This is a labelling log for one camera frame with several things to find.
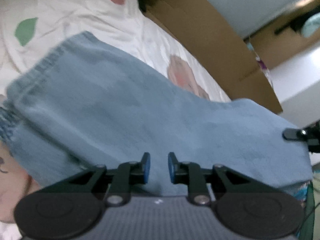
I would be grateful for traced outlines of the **blue denim drawstring pants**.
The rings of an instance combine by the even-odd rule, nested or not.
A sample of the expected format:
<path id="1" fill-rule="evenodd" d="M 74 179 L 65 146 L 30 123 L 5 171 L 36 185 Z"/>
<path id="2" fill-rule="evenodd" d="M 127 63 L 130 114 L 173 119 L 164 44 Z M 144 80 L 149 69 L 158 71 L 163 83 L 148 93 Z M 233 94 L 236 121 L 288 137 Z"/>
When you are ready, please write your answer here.
<path id="1" fill-rule="evenodd" d="M 1 141 L 41 186 L 148 152 L 149 182 L 141 189 L 163 196 L 186 193 L 170 182 L 170 152 L 294 193 L 312 168 L 307 146 L 283 139 L 289 127 L 252 100 L 212 102 L 183 90 L 89 32 L 66 39 L 14 80 L 1 106 Z"/>

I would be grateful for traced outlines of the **brown cardboard sheet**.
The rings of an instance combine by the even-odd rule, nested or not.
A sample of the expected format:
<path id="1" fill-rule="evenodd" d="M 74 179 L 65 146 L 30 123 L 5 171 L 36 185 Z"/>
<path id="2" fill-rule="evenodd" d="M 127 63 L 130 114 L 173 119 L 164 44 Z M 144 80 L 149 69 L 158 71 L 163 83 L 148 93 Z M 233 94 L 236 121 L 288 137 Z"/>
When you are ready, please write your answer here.
<path id="1" fill-rule="evenodd" d="M 251 38 L 258 54 L 273 68 L 319 41 L 319 32 L 304 38 L 283 29 L 291 19 L 319 5 L 300 0 Z M 244 40 L 207 0 L 146 0 L 146 15 L 178 40 L 231 99 L 248 98 L 274 113 L 278 98 Z"/>

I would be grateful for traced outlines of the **teal hanging towel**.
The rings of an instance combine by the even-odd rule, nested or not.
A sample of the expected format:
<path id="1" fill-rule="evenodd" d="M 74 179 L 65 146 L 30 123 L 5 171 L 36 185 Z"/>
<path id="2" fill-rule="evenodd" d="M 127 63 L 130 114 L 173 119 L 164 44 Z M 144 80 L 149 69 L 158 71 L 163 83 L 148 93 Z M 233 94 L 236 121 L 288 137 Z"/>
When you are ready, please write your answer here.
<path id="1" fill-rule="evenodd" d="M 301 28 L 301 35 L 303 37 L 310 37 L 312 36 L 320 27 L 320 13 L 317 13 L 311 16 Z"/>

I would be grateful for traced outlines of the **cream bear print bedsheet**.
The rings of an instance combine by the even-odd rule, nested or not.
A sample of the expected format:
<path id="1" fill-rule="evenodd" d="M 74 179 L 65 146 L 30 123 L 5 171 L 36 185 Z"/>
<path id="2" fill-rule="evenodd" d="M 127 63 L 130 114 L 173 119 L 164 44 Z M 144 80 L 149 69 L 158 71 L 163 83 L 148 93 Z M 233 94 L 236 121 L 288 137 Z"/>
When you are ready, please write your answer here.
<path id="1" fill-rule="evenodd" d="M 199 61 L 140 12 L 137 0 L 4 0 L 3 8 L 4 42 L 22 75 L 66 39 L 89 32 L 183 90 L 209 101 L 229 101 Z M 5 170 L 14 170 L 16 179 L 31 180 L 31 189 L 44 187 L 15 160 L 4 142 L 1 156 Z"/>

